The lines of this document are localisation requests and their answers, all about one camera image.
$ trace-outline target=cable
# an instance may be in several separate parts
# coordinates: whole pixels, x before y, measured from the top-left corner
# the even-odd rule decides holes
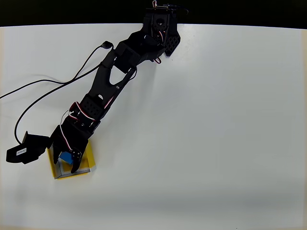
[[[61,129],[61,132],[62,132],[62,135],[63,135],[63,137],[64,137],[64,139],[65,139],[65,142],[66,142],[67,147],[69,148],[70,151],[72,151],[72,148],[70,147],[70,145],[69,145],[69,143],[68,143],[68,141],[67,141],[67,139],[66,139],[66,137],[65,137],[65,135],[64,135],[64,133],[63,133],[63,130],[62,130],[62,121],[63,121],[63,117],[64,117],[64,115],[65,115],[67,112],[68,112],[68,110],[63,114],[62,119],[61,119],[61,123],[59,124],[59,128]]]
[[[158,64],[161,64],[161,59],[158,57],[157,59],[155,59],[154,61],[156,62],[156,63],[158,63]]]
[[[76,105],[78,106],[80,112],[81,112],[84,116],[86,116],[88,119],[91,119],[92,121],[95,121],[94,118],[91,118],[91,117],[89,117],[88,115],[86,115],[86,113],[81,109],[81,107],[80,107],[80,105],[79,105],[78,102],[75,102],[75,103],[76,103]]]
[[[162,42],[163,42],[163,36],[162,36],[162,33],[159,31],[159,34],[160,34],[160,36],[161,36],[161,38],[162,38]]]
[[[14,92],[16,92],[16,91],[19,91],[19,90],[21,90],[21,89],[23,89],[23,88],[25,88],[25,87],[27,87],[27,86],[29,86],[29,85],[32,85],[32,84],[35,84],[35,83],[38,83],[38,82],[48,81],[48,82],[52,82],[52,83],[56,83],[56,84],[66,84],[66,83],[68,83],[68,82],[70,82],[70,81],[76,79],[76,77],[77,77],[77,76],[79,75],[79,73],[82,71],[82,69],[84,68],[84,66],[86,65],[86,63],[88,62],[88,60],[91,58],[91,56],[94,54],[94,52],[96,52],[96,50],[99,49],[99,48],[101,48],[101,47],[102,47],[102,46],[98,46],[98,47],[96,47],[96,48],[93,50],[93,52],[90,54],[90,56],[89,56],[89,57],[87,58],[87,60],[84,62],[83,66],[81,67],[81,69],[79,69],[79,71],[78,71],[77,74],[73,77],[73,79],[71,79],[71,80],[69,80],[69,81],[67,81],[67,82],[61,82],[61,81],[55,81],[55,80],[49,80],[49,79],[36,80],[36,81],[31,82],[31,83],[28,83],[28,84],[26,84],[26,85],[24,85],[24,86],[22,86],[22,87],[20,87],[20,88],[18,88],[18,89],[16,89],[16,90],[13,90],[13,91],[11,91],[11,92],[8,92],[7,94],[1,96],[0,99],[2,99],[3,97],[6,97],[6,96],[8,96],[8,95],[10,95],[10,94],[12,94],[12,93],[14,93]]]
[[[94,54],[94,52],[96,52],[96,50],[99,49],[99,48],[101,48],[101,47],[102,47],[102,45],[96,47],[96,48],[92,51],[92,53],[90,54],[90,56],[88,56],[87,60],[85,61],[85,63],[83,64],[83,66],[79,69],[79,71],[77,72],[77,74],[73,77],[73,79],[75,79],[75,78],[78,76],[78,74],[82,71],[82,69],[84,68],[84,66],[86,65],[86,63],[88,62],[88,60],[91,58],[91,56]]]
[[[133,76],[132,78],[130,78],[130,79],[129,79],[129,81],[131,81],[131,80],[133,80],[133,79],[135,78],[135,76],[136,76],[137,72],[138,72],[138,68],[137,68],[137,67],[135,67],[135,73],[134,73],[134,76]]]
[[[34,102],[32,102],[32,103],[24,110],[24,112],[20,115],[20,117],[18,118],[18,120],[17,120],[17,122],[16,122],[15,129],[14,129],[14,135],[15,135],[16,141],[17,141],[19,144],[21,144],[21,142],[19,141],[19,139],[18,139],[18,137],[17,137],[17,127],[18,127],[18,124],[19,124],[19,122],[21,121],[22,117],[25,115],[25,113],[26,113],[33,105],[35,105],[37,102],[39,102],[40,100],[42,100],[44,97],[48,96],[49,94],[53,93],[54,91],[59,90],[59,89],[65,87],[66,85],[69,85],[69,84],[71,84],[71,83],[73,83],[73,82],[75,82],[75,81],[77,81],[77,80],[79,80],[79,79],[85,77],[86,75],[90,74],[91,72],[93,72],[94,70],[96,70],[97,68],[99,68],[99,66],[100,66],[100,64],[97,65],[96,67],[94,67],[93,69],[91,69],[90,71],[86,72],[85,74],[81,75],[80,77],[75,78],[75,79],[72,79],[72,80],[70,80],[70,81],[68,81],[68,82],[66,82],[66,83],[64,83],[64,84],[62,84],[61,86],[56,87],[55,89],[53,89],[53,90],[51,90],[51,91],[45,93],[43,96],[41,96],[40,98],[38,98],[38,99],[36,99]]]

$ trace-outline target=white table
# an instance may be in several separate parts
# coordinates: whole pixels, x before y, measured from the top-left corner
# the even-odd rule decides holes
[[[72,78],[105,40],[140,24],[1,28],[0,94]],[[92,137],[97,169],[52,178],[47,154],[5,161],[23,110],[56,87],[0,100],[2,224],[51,229],[245,230],[303,225],[305,87],[302,31],[178,25],[181,43],[146,61]],[[86,70],[106,55],[98,51]],[[50,136],[95,73],[36,104],[18,137]],[[112,71],[112,81],[123,74]]]

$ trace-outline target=box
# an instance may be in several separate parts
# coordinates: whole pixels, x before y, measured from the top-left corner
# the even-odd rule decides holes
[[[85,152],[83,154],[80,167],[74,173],[71,173],[72,165],[66,163],[61,158],[59,158],[59,161],[56,164],[53,163],[52,146],[51,148],[47,149],[47,151],[50,160],[51,171],[54,179],[56,180],[85,175],[92,172],[96,168],[90,140],[88,141]]]

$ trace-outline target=sticker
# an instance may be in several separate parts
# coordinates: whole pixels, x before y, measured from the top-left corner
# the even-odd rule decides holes
[[[20,155],[20,154],[23,154],[23,153],[25,153],[25,152],[27,152],[27,148],[24,148],[24,149],[22,149],[22,150],[17,151],[17,152],[16,152],[16,156],[18,156],[18,155]]]

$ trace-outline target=black robotic arm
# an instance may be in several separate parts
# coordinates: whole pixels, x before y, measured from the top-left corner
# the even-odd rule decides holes
[[[23,142],[7,151],[7,162],[26,164],[37,160],[46,148],[53,148],[54,163],[57,163],[61,152],[68,152],[73,160],[71,172],[77,171],[88,139],[123,88],[134,78],[137,65],[146,60],[159,60],[164,52],[169,57],[180,43],[176,10],[177,6],[174,5],[154,5],[146,9],[140,31],[132,33],[115,49],[110,42],[104,42],[104,48],[112,49],[100,63],[93,85],[82,101],[72,104],[69,115],[56,127],[51,137],[26,132]],[[115,85],[110,83],[113,67],[126,74]]]

